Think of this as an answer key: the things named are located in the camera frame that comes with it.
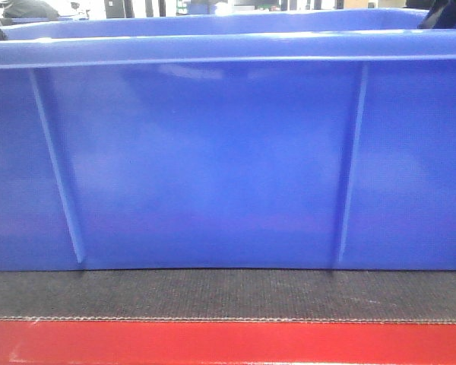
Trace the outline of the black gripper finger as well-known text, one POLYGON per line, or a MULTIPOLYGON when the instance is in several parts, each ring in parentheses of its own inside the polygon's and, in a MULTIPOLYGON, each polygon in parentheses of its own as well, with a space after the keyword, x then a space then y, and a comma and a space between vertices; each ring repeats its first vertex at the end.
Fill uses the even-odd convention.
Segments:
POLYGON ((435 1, 419 29, 452 29, 456 26, 456 0, 435 1))

